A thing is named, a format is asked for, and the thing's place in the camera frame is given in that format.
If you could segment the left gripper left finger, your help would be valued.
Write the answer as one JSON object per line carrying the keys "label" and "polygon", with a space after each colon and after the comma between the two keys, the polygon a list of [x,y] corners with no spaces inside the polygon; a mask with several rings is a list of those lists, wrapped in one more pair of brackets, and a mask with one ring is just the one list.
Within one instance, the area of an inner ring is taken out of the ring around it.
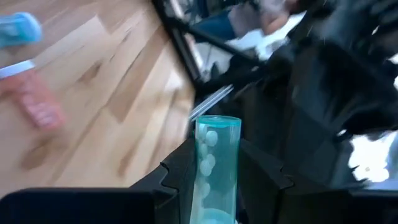
{"label": "left gripper left finger", "polygon": [[196,175],[195,140],[185,140],[131,190],[147,195],[139,224],[190,224]]}

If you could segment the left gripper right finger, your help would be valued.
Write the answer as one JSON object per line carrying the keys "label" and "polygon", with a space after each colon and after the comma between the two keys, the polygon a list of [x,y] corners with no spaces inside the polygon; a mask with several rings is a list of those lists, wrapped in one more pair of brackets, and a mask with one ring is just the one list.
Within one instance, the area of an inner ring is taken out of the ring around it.
{"label": "left gripper right finger", "polygon": [[238,155],[237,221],[277,224],[285,189],[294,183],[282,173],[283,163],[242,139]]}

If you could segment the green translucent medicine bottle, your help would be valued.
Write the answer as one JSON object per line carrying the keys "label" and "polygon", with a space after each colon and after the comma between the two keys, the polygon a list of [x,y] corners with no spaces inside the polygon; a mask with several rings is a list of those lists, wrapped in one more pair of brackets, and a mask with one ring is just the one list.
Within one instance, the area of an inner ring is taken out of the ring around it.
{"label": "green translucent medicine bottle", "polygon": [[197,172],[190,224],[238,224],[236,192],[241,120],[204,115],[195,123]]}

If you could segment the red translucent medicine bottle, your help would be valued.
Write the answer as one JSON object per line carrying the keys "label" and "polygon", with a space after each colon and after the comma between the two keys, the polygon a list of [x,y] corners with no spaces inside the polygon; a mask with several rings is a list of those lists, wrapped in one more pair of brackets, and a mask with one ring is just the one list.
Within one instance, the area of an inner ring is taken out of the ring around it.
{"label": "red translucent medicine bottle", "polygon": [[41,80],[32,61],[25,60],[0,68],[0,90],[10,95],[36,127],[51,130],[65,123],[60,105]]}

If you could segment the blue translucent medicine bottle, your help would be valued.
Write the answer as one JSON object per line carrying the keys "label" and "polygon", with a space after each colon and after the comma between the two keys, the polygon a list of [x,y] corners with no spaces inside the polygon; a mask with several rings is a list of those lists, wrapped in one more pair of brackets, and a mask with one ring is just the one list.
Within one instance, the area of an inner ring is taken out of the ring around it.
{"label": "blue translucent medicine bottle", "polygon": [[0,16],[0,49],[39,42],[42,36],[41,24],[31,13]]}

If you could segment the person's hand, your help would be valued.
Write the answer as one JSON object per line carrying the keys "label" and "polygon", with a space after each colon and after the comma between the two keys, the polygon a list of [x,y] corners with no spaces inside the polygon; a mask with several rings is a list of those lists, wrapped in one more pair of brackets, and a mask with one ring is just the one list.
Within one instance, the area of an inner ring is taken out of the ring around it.
{"label": "person's hand", "polygon": [[282,28],[298,7],[299,0],[260,0],[259,15],[263,33],[269,35]]}

